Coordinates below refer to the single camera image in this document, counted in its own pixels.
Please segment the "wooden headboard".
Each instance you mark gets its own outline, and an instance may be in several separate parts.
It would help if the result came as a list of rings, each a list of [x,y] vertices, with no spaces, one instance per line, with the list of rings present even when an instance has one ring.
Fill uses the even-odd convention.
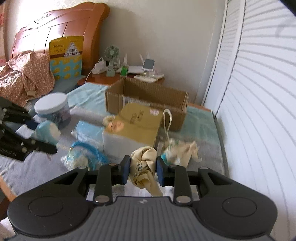
[[[49,53],[49,43],[52,40],[83,36],[82,73],[88,74],[99,60],[100,31],[109,13],[110,7],[107,4],[89,1],[72,8],[44,13],[16,33],[11,57],[27,50]]]

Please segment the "white wifi router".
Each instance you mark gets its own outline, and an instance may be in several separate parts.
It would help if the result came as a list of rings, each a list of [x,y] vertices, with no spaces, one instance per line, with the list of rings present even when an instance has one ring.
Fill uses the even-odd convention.
[[[144,64],[144,58],[142,54],[140,54],[139,56],[142,61],[142,64]],[[128,66],[128,74],[142,74],[145,71],[148,70],[145,70],[142,66]],[[116,73],[121,73],[121,67],[116,70]]]

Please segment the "floral pink cloth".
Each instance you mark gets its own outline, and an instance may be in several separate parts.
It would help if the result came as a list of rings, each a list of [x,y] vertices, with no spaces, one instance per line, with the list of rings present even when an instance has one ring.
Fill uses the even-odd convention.
[[[1,69],[1,97],[21,106],[51,92],[55,78],[47,53],[23,51]]]

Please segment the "yellow duck snack bag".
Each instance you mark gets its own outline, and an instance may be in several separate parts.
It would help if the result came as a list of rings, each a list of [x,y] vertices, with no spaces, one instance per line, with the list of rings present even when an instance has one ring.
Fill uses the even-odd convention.
[[[81,76],[83,41],[83,36],[69,36],[49,43],[50,70],[56,81]]]

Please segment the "wooden nightstand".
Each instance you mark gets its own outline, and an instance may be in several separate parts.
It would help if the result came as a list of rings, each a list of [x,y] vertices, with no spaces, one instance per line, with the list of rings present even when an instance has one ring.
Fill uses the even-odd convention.
[[[134,80],[134,74],[129,74],[126,78],[126,86],[144,86],[148,85],[149,83],[142,82],[140,80]],[[95,83],[95,84],[102,84],[102,85],[113,85],[115,82],[123,78],[123,76],[120,75],[120,73],[116,73],[114,77],[107,77],[106,72],[100,73],[100,74],[90,74],[88,78],[83,78],[78,81],[78,86],[81,86],[85,83]]]

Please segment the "brown cardboard box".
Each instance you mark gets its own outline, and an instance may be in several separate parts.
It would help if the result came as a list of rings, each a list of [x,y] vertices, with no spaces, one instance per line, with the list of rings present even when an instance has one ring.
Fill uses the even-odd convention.
[[[185,120],[189,94],[186,91],[123,77],[105,91],[106,111],[118,114],[128,103],[139,103],[156,109],[169,109],[172,131],[179,131]]]

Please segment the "green desk fan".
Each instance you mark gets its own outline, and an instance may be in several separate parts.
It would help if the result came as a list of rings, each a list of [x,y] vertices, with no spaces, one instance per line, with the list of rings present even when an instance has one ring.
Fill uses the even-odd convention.
[[[115,69],[114,69],[114,61],[118,59],[120,55],[120,49],[115,45],[108,46],[104,51],[106,59],[109,61],[109,65],[107,66],[107,77],[114,77],[115,76]]]

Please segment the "white power strip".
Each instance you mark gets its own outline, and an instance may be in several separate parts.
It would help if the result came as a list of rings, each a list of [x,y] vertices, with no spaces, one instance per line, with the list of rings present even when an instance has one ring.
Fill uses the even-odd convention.
[[[106,61],[99,61],[95,64],[94,68],[91,70],[92,74],[100,74],[107,71]]]

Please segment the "cream fuzzy scrunchie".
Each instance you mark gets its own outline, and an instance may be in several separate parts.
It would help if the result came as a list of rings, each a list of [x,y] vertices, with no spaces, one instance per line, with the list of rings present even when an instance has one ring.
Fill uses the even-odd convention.
[[[109,125],[109,123],[114,121],[114,119],[115,119],[115,115],[108,115],[103,118],[102,123],[105,127],[107,127]]]

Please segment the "blue face mask pack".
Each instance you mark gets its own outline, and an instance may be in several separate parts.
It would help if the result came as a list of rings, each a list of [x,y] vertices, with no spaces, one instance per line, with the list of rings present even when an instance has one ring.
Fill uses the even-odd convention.
[[[77,141],[90,144],[99,151],[103,151],[104,143],[102,134],[104,130],[104,126],[96,126],[80,120],[71,132],[71,135],[75,137]]]

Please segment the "cream drawstring pouch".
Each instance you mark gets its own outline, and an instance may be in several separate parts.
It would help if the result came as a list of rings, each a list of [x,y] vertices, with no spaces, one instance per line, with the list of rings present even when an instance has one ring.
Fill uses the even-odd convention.
[[[163,196],[155,180],[157,151],[153,147],[141,147],[131,154],[129,179],[139,189],[145,189],[152,196]]]

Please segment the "small green box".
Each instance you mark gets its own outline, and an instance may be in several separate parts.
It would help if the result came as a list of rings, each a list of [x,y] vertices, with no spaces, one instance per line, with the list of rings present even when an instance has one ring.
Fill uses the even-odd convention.
[[[126,65],[121,66],[121,74],[120,75],[123,77],[128,76],[128,66],[126,66]]]

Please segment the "crumpled cream cloth bag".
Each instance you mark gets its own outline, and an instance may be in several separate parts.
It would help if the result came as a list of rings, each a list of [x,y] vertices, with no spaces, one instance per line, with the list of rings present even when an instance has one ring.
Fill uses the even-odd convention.
[[[187,168],[191,159],[196,163],[202,161],[202,157],[198,155],[199,147],[196,141],[184,142],[170,138],[165,142],[164,147],[161,158],[167,165],[180,165]]]

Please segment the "gold tissue pack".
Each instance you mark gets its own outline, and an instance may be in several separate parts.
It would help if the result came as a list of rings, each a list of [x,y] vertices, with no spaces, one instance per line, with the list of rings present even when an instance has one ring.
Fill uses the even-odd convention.
[[[155,147],[163,112],[138,103],[128,103],[103,131],[104,152],[121,158],[141,147]]]

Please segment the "white louvered closet door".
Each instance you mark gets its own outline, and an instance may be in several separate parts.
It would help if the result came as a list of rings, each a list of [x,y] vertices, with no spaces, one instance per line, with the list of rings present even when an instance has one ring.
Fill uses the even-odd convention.
[[[295,15],[281,1],[224,1],[203,98],[226,174],[272,199],[272,236],[295,238]]]

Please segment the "white remote control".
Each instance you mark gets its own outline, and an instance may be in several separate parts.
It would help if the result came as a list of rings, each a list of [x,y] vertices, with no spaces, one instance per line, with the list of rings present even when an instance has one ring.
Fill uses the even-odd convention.
[[[153,83],[157,81],[156,78],[144,76],[144,75],[136,75],[134,78],[140,81],[148,82],[148,83]]]

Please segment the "blue white plush toy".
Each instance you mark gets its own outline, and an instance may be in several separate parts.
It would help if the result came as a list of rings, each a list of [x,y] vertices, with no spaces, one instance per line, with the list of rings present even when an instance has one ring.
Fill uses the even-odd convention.
[[[31,134],[31,138],[56,146],[60,140],[60,135],[61,132],[56,124],[47,120],[37,125]]]

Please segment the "white lid round jar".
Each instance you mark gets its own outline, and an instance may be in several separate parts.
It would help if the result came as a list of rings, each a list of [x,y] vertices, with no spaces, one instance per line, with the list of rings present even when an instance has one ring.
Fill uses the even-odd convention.
[[[52,121],[59,129],[70,123],[71,114],[65,93],[55,92],[41,97],[34,105],[38,117]]]

